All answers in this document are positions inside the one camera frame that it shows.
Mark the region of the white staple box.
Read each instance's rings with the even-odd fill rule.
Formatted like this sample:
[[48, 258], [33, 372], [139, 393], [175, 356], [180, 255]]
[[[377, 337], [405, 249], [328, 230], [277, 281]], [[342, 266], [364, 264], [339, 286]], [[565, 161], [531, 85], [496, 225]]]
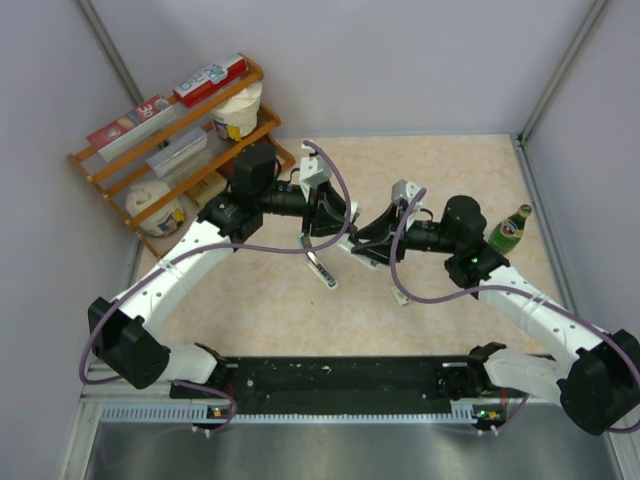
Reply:
[[357, 219], [359, 213], [360, 207], [357, 202], [346, 202], [346, 219], [343, 220], [341, 225], [338, 227], [339, 239], [337, 241], [337, 246], [360, 264], [371, 270], [376, 270], [380, 267], [380, 263], [357, 249], [357, 239], [350, 230], [352, 223]]

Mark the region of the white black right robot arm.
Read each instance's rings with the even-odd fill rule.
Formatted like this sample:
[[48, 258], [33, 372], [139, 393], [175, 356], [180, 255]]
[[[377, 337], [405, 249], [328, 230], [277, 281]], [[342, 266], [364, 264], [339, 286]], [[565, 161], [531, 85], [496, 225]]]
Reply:
[[548, 357], [499, 343], [473, 349], [466, 380], [476, 394], [499, 387], [560, 406], [591, 435], [625, 433], [619, 421], [639, 405], [639, 342], [628, 331], [610, 333], [581, 319], [527, 281], [484, 239], [478, 202], [451, 197], [440, 221], [420, 221], [421, 194], [403, 194], [355, 234], [355, 254], [395, 268], [406, 251], [447, 254], [444, 262], [459, 295], [471, 295], [508, 316], [542, 344]]

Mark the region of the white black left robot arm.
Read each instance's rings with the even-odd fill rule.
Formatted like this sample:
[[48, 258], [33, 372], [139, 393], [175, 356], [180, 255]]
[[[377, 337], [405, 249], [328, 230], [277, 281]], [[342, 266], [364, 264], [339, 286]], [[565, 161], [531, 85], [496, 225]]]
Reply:
[[79, 378], [91, 384], [87, 360], [95, 356], [136, 389], [158, 381], [192, 383], [205, 396], [226, 387], [221, 359], [202, 345], [163, 345], [158, 335], [169, 315], [214, 267], [238, 250], [263, 225], [265, 215], [299, 217], [311, 234], [319, 223], [325, 246], [347, 234], [357, 212], [335, 163], [310, 140], [299, 166], [299, 182], [279, 180], [273, 146], [257, 143], [235, 158], [228, 188], [198, 212], [182, 238], [139, 281], [108, 301], [89, 307], [90, 336], [83, 348]]

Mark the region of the light blue stapler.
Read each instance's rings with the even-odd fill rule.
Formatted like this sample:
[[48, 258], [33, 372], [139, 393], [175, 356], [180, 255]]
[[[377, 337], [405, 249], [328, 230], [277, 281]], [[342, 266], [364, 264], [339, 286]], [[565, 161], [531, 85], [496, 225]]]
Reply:
[[309, 252], [309, 249], [312, 247], [310, 238], [304, 232], [301, 232], [298, 235], [298, 242], [300, 247], [306, 250], [305, 256], [308, 267], [328, 289], [336, 289], [338, 287], [338, 281], [325, 268], [318, 256], [314, 252]]

